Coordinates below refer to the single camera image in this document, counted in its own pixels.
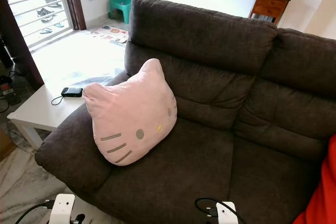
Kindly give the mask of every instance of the green plastic stool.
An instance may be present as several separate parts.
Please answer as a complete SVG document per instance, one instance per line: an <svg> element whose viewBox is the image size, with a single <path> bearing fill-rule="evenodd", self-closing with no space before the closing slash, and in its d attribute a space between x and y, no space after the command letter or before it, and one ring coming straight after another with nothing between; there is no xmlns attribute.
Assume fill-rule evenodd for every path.
<svg viewBox="0 0 336 224"><path fill-rule="evenodd" d="M110 0L109 17L113 18L114 9L122 10L124 22L128 24L130 19L131 1L132 0Z"/></svg>

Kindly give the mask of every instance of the red cloth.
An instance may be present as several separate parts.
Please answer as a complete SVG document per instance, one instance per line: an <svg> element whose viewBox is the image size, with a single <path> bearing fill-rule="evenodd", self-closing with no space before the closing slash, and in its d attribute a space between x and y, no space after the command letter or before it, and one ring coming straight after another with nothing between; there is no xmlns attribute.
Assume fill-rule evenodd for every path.
<svg viewBox="0 0 336 224"><path fill-rule="evenodd" d="M306 210L293 224L336 223L336 135L329 141L328 155L322 164L321 181Z"/></svg>

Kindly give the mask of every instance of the hello kitty pillow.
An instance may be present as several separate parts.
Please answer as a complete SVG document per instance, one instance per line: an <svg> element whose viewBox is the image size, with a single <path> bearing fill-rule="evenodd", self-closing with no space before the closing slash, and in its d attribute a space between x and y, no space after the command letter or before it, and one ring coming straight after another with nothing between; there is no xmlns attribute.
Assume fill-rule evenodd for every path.
<svg viewBox="0 0 336 224"><path fill-rule="evenodd" d="M150 59L119 85L98 83L83 91L99 151L115 165L129 165L163 140L175 125L176 99L160 61Z"/></svg>

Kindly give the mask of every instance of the side table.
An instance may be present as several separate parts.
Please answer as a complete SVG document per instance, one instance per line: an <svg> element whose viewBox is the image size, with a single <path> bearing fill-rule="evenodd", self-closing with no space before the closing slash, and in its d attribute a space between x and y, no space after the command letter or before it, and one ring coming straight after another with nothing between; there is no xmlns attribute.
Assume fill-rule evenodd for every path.
<svg viewBox="0 0 336 224"><path fill-rule="evenodd" d="M7 116L34 149L42 144L34 128L53 131L84 103L82 97L64 97L59 105L51 105L52 99L60 96L62 89L62 86L45 84Z"/></svg>
<svg viewBox="0 0 336 224"><path fill-rule="evenodd" d="M253 14L272 17L272 22L277 24L285 11L290 0L256 0L250 12L249 18Z"/></svg>

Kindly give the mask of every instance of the drawer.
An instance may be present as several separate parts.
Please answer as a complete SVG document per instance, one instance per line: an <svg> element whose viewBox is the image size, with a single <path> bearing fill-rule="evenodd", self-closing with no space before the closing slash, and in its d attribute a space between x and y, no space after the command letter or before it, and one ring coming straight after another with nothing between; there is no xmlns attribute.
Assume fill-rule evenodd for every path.
<svg viewBox="0 0 336 224"><path fill-rule="evenodd" d="M255 5L264 5L268 7L278 7L285 8L287 5L287 0L256 0Z"/></svg>
<svg viewBox="0 0 336 224"><path fill-rule="evenodd" d="M260 15L266 15L269 17L277 18L282 14L282 9L277 7L268 7L264 5L257 5L254 7L254 13Z"/></svg>

